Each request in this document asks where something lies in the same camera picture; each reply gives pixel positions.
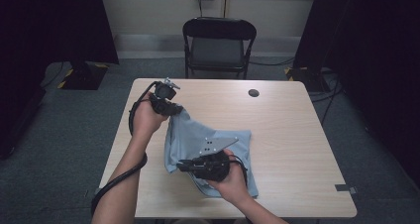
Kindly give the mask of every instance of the table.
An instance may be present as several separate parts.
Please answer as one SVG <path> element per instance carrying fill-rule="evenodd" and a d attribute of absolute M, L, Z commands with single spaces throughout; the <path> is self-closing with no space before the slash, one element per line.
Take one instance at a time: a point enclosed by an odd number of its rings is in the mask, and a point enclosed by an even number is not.
<path fill-rule="evenodd" d="M 157 78 L 133 83 L 127 105 L 105 167 L 106 184 L 130 141 L 129 110 Z M 318 117 L 300 82 L 172 79 L 180 86 L 173 102 L 191 117 L 220 130 L 250 129 L 257 201 L 280 217 L 354 217 L 355 204 L 345 184 Z M 249 95 L 250 89 L 260 96 Z M 238 218 L 243 214 L 222 198 L 202 194 L 190 177 L 169 174 L 163 164 L 167 122 L 152 137 L 148 164 L 140 176 L 138 218 Z"/>

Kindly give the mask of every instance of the metal bracket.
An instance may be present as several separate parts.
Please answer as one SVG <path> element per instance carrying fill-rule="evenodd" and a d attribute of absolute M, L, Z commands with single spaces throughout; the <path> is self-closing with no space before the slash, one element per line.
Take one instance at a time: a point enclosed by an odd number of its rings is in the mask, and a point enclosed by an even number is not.
<path fill-rule="evenodd" d="M 337 191 L 347 191 L 351 195 L 358 193 L 358 190 L 355 187 L 348 187 L 346 184 L 336 184 Z"/>
<path fill-rule="evenodd" d="M 201 146 L 200 157 L 216 154 L 223 149 L 237 143 L 239 139 L 235 138 L 205 138 Z"/>
<path fill-rule="evenodd" d="M 170 79 L 168 77 L 163 81 L 163 83 L 166 84 L 169 87 L 174 87 L 174 88 L 177 88 L 177 89 L 181 89 L 179 86 L 177 86 L 172 81 L 170 81 Z"/>

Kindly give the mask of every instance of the gray cloth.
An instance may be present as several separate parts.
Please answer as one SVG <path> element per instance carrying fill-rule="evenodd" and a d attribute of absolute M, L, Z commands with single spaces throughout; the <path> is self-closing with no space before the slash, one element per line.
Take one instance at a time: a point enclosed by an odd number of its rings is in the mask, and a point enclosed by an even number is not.
<path fill-rule="evenodd" d="M 183 109 L 179 115 L 171 116 L 164 142 L 164 165 L 168 172 L 174 172 L 179 160 L 192 160 L 199 157 L 205 138 L 238 138 L 239 141 L 229 146 L 235 156 L 239 157 L 248 169 L 248 193 L 258 196 L 256 182 L 251 171 L 250 138 L 251 131 L 220 131 L 208 128 L 190 118 Z M 198 189 L 208 196 L 220 197 L 220 193 L 206 180 L 190 175 Z"/>

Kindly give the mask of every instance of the forearm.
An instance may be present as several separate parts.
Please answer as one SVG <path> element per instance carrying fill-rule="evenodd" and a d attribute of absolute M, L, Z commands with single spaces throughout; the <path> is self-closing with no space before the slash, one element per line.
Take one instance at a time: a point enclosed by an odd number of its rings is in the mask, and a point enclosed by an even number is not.
<path fill-rule="evenodd" d="M 233 204 L 254 224 L 287 223 L 286 221 L 266 210 L 251 197 L 245 201 Z"/>
<path fill-rule="evenodd" d="M 133 168 L 143 158 L 153 133 L 143 132 L 132 137 L 129 146 L 109 180 Z M 132 223 L 136 212 L 140 172 L 132 174 L 111 188 L 96 207 L 92 223 Z"/>

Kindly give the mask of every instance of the cable on floor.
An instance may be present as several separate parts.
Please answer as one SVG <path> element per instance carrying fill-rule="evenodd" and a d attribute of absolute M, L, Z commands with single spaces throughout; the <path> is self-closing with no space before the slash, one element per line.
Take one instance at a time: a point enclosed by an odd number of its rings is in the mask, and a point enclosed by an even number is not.
<path fill-rule="evenodd" d="M 56 73 L 56 75 L 50 81 L 48 81 L 46 84 L 41 85 L 41 88 L 46 88 L 47 86 L 49 86 L 58 77 L 58 75 L 62 72 L 63 66 L 64 66 L 64 61 L 61 62 L 61 68 Z"/>
<path fill-rule="evenodd" d="M 322 120 L 321 120 L 321 126 L 324 126 L 324 121 L 325 121 L 325 118 L 327 117 L 328 110 L 330 109 L 331 104 L 333 103 L 334 97 L 338 94 L 338 92 L 337 92 L 338 84 L 339 84 L 339 78 L 337 77 L 336 85 L 334 86 L 334 90 L 333 90 L 333 94 L 331 95 L 331 97 L 329 97 L 330 102 L 328 103 L 328 106 L 327 106 L 327 108 L 325 109 L 325 112 L 324 112 L 324 116 L 322 117 Z"/>
<path fill-rule="evenodd" d="M 279 65 L 287 65 L 292 62 L 294 62 L 294 57 L 288 58 L 287 60 L 279 62 L 279 63 L 262 63 L 262 62 L 254 62 L 254 61 L 250 61 L 249 63 L 257 64 L 257 65 L 279 66 Z"/>
<path fill-rule="evenodd" d="M 328 84 L 330 85 L 331 82 L 333 82 L 334 80 L 336 81 L 336 85 L 335 86 L 337 86 L 337 83 L 339 83 L 338 76 L 336 77 L 336 79 L 331 79 Z M 337 94 L 340 94 L 341 92 L 343 92 L 343 90 L 344 90 L 343 89 L 343 85 L 341 85 L 341 87 L 340 87 L 340 89 L 338 91 L 336 90 L 335 92 L 331 93 L 328 96 L 325 96 L 325 97 L 322 97 L 322 98 L 318 98 L 318 99 L 315 99 L 315 100 L 311 100 L 311 102 L 312 103 L 316 103 L 316 102 L 321 102 L 321 101 L 327 100 L 327 99 L 329 99 L 329 98 L 331 98 L 331 97 L 333 97 L 333 96 L 335 96 Z M 328 93 L 329 92 L 320 92 L 320 93 L 316 93 L 316 94 L 309 94 L 309 96 L 311 96 L 311 97 L 321 96 L 321 95 L 327 95 Z"/>

